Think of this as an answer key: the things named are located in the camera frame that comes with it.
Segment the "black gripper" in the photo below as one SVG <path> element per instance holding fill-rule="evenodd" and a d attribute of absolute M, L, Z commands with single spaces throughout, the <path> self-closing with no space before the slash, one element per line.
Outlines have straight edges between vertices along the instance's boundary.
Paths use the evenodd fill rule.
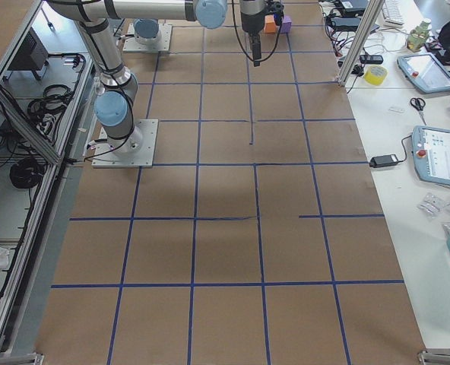
<path fill-rule="evenodd" d="M 261 39 L 259 33 L 248 33 L 249 45 L 252 51 L 252 63 L 254 67 L 261 64 Z"/>

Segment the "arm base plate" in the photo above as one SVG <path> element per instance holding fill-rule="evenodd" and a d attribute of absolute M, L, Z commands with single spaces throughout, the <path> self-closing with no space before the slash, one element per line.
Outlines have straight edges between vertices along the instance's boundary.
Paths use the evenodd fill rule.
<path fill-rule="evenodd" d="M 92 159 L 94 168 L 130 168 L 130 167 L 152 167 L 158 130 L 157 119 L 138 119 L 135 129 L 126 143 L 119 149 L 121 142 L 108 139 L 97 144 Z"/>
<path fill-rule="evenodd" d="M 169 52 L 173 26 L 159 24 L 157 35 L 145 38 L 135 32 L 134 24 L 129 24 L 122 51 L 126 53 L 157 53 Z"/>

